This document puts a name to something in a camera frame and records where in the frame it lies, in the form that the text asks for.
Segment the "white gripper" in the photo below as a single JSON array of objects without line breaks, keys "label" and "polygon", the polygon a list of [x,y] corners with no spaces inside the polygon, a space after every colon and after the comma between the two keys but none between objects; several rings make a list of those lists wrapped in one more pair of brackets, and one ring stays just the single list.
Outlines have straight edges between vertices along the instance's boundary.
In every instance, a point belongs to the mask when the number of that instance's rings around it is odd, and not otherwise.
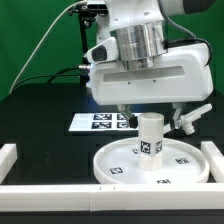
[{"label": "white gripper", "polygon": [[173,103],[171,127],[179,129],[185,102],[203,101],[213,91],[207,61],[207,46],[194,44],[169,48],[148,69],[127,71],[121,62],[95,64],[90,70],[93,98],[98,105],[118,105],[134,129],[138,118],[125,104]]}]

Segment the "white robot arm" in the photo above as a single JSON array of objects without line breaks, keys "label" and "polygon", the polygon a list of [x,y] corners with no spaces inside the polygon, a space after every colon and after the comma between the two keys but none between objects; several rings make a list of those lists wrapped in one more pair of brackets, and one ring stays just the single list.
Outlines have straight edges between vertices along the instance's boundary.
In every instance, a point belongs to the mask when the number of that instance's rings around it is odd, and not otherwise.
[{"label": "white robot arm", "polygon": [[172,15],[207,10],[215,0],[104,0],[108,14],[97,18],[97,45],[88,51],[94,100],[116,105],[128,125],[138,121],[131,104],[171,103],[171,126],[183,125],[188,101],[202,101],[213,90],[209,68],[212,51],[186,28],[180,40],[168,41],[164,25]]}]

